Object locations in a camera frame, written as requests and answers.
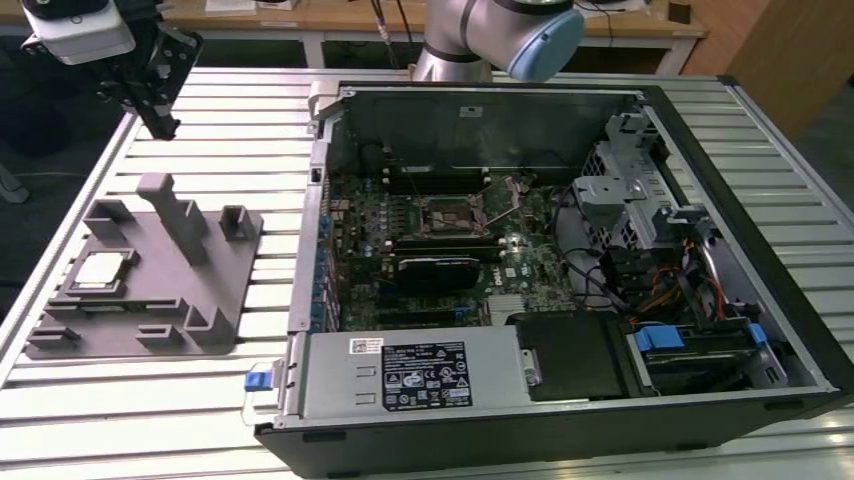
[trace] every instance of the blue tab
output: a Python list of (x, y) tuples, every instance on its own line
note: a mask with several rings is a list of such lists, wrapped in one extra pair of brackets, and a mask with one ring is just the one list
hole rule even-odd
[(273, 390), (273, 371), (247, 372), (243, 390), (247, 392), (266, 392)]
[(750, 335), (753, 336), (753, 341), (757, 342), (757, 345), (762, 345), (768, 343), (769, 336), (765, 334), (765, 330), (762, 330), (762, 325), (758, 323), (750, 324)]
[(673, 325), (644, 327), (641, 331), (636, 333), (636, 342), (642, 352), (664, 348), (685, 347), (680, 330)]
[(641, 352), (649, 352), (653, 350), (653, 342), (650, 342), (650, 336), (644, 330), (636, 333), (636, 343), (638, 344), (638, 350)]

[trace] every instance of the metal bracket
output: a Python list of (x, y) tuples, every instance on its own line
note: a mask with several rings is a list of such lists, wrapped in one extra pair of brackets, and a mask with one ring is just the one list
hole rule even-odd
[(339, 82), (337, 80), (313, 82), (309, 89), (309, 114), (314, 121), (325, 120), (341, 110), (339, 97)]

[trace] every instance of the metal extrusion table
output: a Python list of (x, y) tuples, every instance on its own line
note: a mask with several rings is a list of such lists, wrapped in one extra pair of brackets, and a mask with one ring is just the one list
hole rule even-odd
[[(311, 137), (315, 80), (404, 80), (390, 71), (197, 69), (177, 103), (173, 142), (127, 117), (0, 326), (0, 470), (5, 480), (295, 478), (247, 426), (273, 413), (273, 392), (247, 404), (243, 375), (285, 353), (291, 279)], [(736, 194), (854, 353), (854, 217), (738, 87), (714, 78), (566, 75), (556, 82), (657, 83)], [(179, 198), (203, 210), (243, 204), (265, 216), (234, 352), (219, 357), (33, 360), (22, 354), (42, 307), (87, 235), (95, 198), (134, 195), (145, 172), (175, 175)], [(676, 176), (690, 194), (688, 174)], [(770, 426), (720, 448), (536, 463), (397, 478), (852, 478), (854, 414)]]

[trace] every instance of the red cable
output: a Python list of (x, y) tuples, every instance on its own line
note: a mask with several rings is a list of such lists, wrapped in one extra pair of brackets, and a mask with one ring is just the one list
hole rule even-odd
[(677, 272), (680, 270), (682, 270), (680, 267), (666, 267), (656, 273), (656, 276), (653, 277), (653, 295), (656, 295), (656, 290), (658, 290), (658, 279), (661, 274), (665, 272)]
[(721, 288), (721, 284), (712, 279), (712, 277), (705, 277), (709, 284), (716, 287), (718, 292), (718, 318), (724, 320), (726, 316), (724, 315), (724, 289)]

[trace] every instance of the warning label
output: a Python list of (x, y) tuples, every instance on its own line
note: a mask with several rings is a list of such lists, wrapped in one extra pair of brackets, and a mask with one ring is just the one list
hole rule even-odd
[(466, 344), (384, 346), (384, 407), (390, 412), (470, 407)]

